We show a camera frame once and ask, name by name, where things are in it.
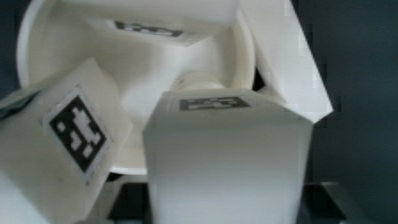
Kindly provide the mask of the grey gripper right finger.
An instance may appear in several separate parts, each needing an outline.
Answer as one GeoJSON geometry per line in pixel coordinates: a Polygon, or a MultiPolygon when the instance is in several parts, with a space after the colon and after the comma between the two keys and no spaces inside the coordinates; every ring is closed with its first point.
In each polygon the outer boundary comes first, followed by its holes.
{"type": "Polygon", "coordinates": [[[310,224],[371,224],[337,182],[317,182],[305,185],[303,205],[310,224]]]}

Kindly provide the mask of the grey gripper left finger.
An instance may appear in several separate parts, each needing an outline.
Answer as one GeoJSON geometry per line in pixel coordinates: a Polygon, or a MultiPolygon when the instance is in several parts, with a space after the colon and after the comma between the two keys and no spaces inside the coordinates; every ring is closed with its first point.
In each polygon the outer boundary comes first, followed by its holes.
{"type": "Polygon", "coordinates": [[[145,177],[120,176],[104,182],[88,215],[76,224],[145,224],[145,177]]]}

